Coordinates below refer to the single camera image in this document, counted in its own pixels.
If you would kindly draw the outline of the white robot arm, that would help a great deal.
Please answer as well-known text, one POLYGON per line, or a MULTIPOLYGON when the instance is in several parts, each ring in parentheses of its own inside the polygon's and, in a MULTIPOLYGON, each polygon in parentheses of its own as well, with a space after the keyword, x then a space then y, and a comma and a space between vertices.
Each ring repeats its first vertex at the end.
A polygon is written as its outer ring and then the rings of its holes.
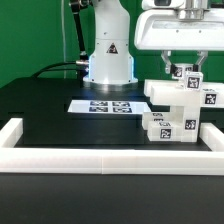
MULTIPOLYGON (((92 0, 95 12, 95 50, 89 58, 87 86, 120 89, 137 83, 129 54, 130 16, 120 0, 92 0)), ((134 45, 139 50, 224 50, 224 8, 209 0, 142 0, 134 45)))

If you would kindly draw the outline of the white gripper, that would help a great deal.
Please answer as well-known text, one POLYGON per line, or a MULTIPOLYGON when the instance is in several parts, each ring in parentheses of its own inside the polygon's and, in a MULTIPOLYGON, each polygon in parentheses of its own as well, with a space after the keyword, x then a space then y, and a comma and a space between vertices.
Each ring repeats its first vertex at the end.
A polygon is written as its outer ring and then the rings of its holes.
POLYGON ((198 51, 193 71, 200 72, 207 51, 224 50, 224 10, 206 11, 198 21, 179 20, 174 10, 145 11, 137 20, 134 44, 140 50, 163 50, 161 58, 166 74, 175 69, 169 59, 170 51, 198 51))

